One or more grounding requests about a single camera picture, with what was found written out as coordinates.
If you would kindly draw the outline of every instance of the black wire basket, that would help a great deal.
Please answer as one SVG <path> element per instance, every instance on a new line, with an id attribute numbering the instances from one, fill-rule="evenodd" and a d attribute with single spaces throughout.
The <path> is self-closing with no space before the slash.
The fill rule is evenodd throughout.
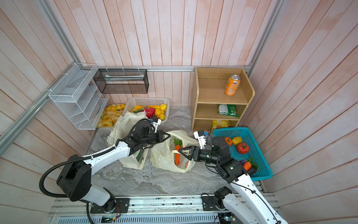
<path id="1" fill-rule="evenodd" d="M 101 68 L 93 77 L 101 93 L 148 93 L 145 69 Z"/>

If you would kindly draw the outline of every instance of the gray marble surface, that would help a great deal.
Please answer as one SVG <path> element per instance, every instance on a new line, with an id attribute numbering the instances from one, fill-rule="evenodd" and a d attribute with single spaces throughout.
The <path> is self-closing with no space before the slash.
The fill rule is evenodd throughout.
<path id="1" fill-rule="evenodd" d="M 168 120 L 159 129 L 163 131 L 185 130 L 190 132 L 190 108 L 170 108 Z M 89 154 L 107 148 L 107 137 L 111 128 L 99 128 L 89 149 Z M 186 173 L 175 173 L 153 167 L 150 149 L 143 170 L 124 168 L 116 161 L 92 176 L 92 184 L 103 186 L 114 195 L 158 195 L 214 193 L 228 186 L 220 176 L 207 170 L 203 162 L 196 162 Z"/>

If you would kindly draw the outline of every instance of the wooden shelf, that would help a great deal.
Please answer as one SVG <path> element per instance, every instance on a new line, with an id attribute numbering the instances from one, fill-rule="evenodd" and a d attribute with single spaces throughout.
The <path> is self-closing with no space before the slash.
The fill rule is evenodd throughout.
<path id="1" fill-rule="evenodd" d="M 228 96 L 224 93 L 228 79 L 200 78 L 199 81 L 199 104 L 242 104 L 247 105 L 247 99 L 241 85 L 235 95 Z"/>
<path id="2" fill-rule="evenodd" d="M 235 95 L 224 93 L 227 80 L 233 74 L 240 76 L 240 85 Z M 196 67 L 192 101 L 190 105 L 192 130 L 210 130 L 212 120 L 228 120 L 230 127 L 239 124 L 242 115 L 255 95 L 255 91 L 241 68 Z M 218 104 L 236 105 L 238 118 L 221 115 Z"/>
<path id="3" fill-rule="evenodd" d="M 198 104 L 195 119 L 202 120 L 239 120 L 246 105 L 236 105 L 236 113 L 239 117 L 231 117 L 219 114 L 218 104 Z"/>

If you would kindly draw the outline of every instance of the orange soda can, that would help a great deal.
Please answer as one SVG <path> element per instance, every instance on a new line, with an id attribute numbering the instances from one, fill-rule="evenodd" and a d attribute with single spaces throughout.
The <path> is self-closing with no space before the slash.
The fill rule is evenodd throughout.
<path id="1" fill-rule="evenodd" d="M 236 93 L 237 87 L 240 84 L 240 76 L 231 75 L 229 80 L 227 81 L 225 94 L 228 96 L 233 96 Z"/>

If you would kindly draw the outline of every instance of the green snack bag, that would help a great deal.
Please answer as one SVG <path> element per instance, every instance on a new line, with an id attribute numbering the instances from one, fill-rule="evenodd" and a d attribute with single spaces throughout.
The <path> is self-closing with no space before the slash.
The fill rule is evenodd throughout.
<path id="1" fill-rule="evenodd" d="M 219 114 L 238 118 L 236 107 L 232 104 L 219 104 Z"/>

